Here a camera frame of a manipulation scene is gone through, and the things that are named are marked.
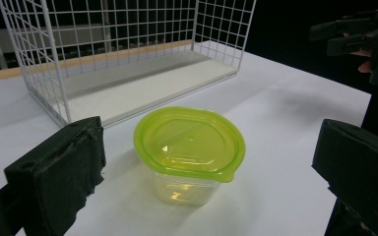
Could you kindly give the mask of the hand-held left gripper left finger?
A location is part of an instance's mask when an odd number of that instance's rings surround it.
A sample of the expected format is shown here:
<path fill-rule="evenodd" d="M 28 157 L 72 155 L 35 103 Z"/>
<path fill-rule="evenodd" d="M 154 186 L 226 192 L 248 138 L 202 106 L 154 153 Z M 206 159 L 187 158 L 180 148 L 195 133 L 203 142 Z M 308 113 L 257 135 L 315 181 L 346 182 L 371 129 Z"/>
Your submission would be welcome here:
<path fill-rule="evenodd" d="M 10 230 L 63 236 L 103 181 L 106 164 L 99 117 L 69 124 L 4 169 Z"/>

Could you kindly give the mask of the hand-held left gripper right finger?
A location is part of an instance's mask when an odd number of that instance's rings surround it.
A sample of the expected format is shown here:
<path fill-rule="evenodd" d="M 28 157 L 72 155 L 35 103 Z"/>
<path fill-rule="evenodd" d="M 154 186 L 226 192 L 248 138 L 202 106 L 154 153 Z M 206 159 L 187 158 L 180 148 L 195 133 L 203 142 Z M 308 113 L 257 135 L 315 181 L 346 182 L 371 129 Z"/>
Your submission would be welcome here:
<path fill-rule="evenodd" d="M 378 137 L 326 119 L 312 167 L 337 197 L 324 236 L 378 236 Z"/>

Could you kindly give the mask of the clear container with green lid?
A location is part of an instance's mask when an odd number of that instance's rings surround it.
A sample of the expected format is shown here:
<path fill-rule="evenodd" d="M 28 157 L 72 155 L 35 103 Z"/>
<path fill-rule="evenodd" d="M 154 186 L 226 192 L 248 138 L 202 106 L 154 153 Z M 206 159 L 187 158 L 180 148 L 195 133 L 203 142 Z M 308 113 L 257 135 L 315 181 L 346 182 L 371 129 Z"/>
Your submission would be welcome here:
<path fill-rule="evenodd" d="M 246 144 L 216 112 L 165 107 L 146 115 L 134 131 L 134 148 L 153 172 L 157 197 L 169 204 L 201 206 L 233 180 Z"/>

